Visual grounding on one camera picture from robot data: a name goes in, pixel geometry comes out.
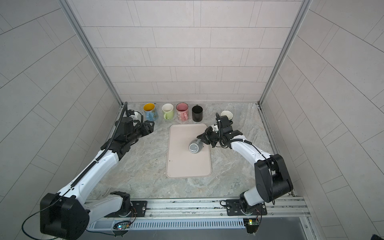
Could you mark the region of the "grey mug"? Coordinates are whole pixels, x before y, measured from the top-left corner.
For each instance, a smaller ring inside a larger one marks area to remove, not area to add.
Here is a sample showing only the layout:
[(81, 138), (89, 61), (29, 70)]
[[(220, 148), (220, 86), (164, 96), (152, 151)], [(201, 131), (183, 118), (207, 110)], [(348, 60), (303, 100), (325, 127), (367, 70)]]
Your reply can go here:
[(202, 142), (202, 140), (201, 139), (195, 139), (190, 143), (189, 151), (192, 154), (197, 154), (203, 149), (203, 147), (204, 147), (204, 143)]

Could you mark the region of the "pink mug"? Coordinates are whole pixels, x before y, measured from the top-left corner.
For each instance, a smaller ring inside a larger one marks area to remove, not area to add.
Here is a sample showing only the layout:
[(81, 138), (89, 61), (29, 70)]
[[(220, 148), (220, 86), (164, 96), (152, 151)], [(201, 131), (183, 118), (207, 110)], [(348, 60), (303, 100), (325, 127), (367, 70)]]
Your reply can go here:
[(187, 103), (178, 103), (176, 109), (180, 121), (184, 122), (189, 119), (189, 105)]

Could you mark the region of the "blue butterfly mug yellow inside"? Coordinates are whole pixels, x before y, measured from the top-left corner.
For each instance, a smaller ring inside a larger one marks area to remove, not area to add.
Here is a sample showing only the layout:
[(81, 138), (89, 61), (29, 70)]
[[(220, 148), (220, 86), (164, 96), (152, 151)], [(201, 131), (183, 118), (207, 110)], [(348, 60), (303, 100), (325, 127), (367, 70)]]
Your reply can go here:
[(145, 111), (146, 120), (154, 122), (158, 119), (156, 104), (147, 103), (144, 105), (143, 110)]

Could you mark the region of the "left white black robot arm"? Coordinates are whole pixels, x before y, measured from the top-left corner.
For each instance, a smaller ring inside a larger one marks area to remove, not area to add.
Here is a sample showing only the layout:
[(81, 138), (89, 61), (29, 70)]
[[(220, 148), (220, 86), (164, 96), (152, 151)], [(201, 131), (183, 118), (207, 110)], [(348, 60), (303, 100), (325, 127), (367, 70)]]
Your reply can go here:
[(90, 164), (56, 194), (46, 194), (40, 203), (40, 231), (65, 240), (78, 239), (88, 225), (110, 214), (126, 217), (133, 214), (128, 193), (114, 191), (107, 197), (87, 204), (86, 200), (103, 178), (139, 138), (154, 131), (153, 121), (122, 117), (115, 123), (108, 139)]

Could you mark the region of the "black mug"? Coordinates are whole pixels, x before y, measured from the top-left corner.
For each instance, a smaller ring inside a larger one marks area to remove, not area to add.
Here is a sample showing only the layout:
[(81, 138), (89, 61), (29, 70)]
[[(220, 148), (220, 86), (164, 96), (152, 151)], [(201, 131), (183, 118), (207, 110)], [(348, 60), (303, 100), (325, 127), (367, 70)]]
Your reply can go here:
[(201, 122), (203, 120), (203, 108), (199, 105), (195, 105), (192, 108), (192, 118), (194, 122)]

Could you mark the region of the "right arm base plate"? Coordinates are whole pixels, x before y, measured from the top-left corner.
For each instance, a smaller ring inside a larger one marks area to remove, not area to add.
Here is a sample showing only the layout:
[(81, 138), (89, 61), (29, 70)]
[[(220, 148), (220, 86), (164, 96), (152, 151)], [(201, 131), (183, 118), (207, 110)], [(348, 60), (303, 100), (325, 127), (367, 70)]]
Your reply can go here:
[(265, 216), (268, 214), (265, 203), (249, 206), (245, 199), (226, 200), (228, 216)]

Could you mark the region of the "dark green mug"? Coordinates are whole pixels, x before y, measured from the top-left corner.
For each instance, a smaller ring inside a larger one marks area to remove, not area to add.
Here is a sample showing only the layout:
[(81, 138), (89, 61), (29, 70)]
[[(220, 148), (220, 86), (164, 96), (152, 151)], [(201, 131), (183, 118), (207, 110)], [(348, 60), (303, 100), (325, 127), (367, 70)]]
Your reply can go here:
[(232, 120), (234, 117), (234, 114), (230, 111), (222, 111), (221, 117), (226, 116), (229, 120)]

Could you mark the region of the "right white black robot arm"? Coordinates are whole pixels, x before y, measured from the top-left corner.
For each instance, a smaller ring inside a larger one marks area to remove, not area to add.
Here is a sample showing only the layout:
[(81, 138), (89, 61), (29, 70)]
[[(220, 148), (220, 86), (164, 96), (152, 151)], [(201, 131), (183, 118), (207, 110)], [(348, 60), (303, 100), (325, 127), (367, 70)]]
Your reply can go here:
[(233, 121), (216, 114), (216, 124), (208, 127), (189, 145), (192, 154), (199, 153), (204, 145), (231, 149), (243, 156), (255, 170), (255, 187), (240, 194), (240, 209), (249, 215), (262, 203), (274, 203), (275, 199), (288, 194), (294, 187), (283, 157), (271, 155), (248, 141), (242, 132), (233, 130)]

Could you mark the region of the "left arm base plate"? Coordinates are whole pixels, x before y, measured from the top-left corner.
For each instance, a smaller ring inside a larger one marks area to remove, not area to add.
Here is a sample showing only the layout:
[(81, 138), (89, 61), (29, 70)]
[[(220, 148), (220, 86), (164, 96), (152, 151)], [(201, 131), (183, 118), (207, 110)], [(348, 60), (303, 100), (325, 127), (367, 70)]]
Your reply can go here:
[(106, 218), (131, 218), (131, 217), (144, 217), (147, 209), (147, 201), (131, 201), (130, 210), (119, 210), (117, 212), (111, 213)]

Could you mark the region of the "light green mug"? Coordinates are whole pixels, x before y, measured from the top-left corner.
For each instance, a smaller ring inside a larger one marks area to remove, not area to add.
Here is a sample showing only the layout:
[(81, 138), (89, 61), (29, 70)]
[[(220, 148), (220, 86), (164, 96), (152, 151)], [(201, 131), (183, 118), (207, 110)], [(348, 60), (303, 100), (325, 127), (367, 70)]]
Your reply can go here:
[(163, 116), (165, 120), (172, 120), (174, 118), (174, 106), (167, 103), (162, 106)]

